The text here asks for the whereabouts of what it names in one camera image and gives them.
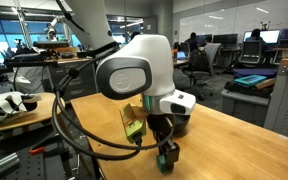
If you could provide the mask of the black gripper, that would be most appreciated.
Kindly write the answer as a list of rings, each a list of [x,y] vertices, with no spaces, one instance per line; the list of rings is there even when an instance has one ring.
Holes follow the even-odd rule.
[[[152,115],[147,117],[148,127],[153,132],[156,143],[162,142],[164,139],[170,138],[170,133],[174,125],[174,116],[171,114]],[[163,146],[158,147],[160,155],[164,154]],[[176,142],[169,140],[165,147],[165,167],[168,171],[172,171],[174,163],[179,159],[180,147]]]

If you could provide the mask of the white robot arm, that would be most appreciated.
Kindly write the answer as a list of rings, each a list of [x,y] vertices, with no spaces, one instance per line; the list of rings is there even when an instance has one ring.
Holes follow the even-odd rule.
[[[175,117],[190,115],[196,98],[175,88],[168,39],[156,34],[137,35],[120,47],[112,37],[104,0],[56,1],[66,2],[71,11],[65,18],[87,35],[84,42],[99,63],[95,79],[100,92],[113,100],[141,96],[145,120],[156,140],[153,146],[159,149],[158,167],[162,172],[171,170],[180,152],[172,141]]]

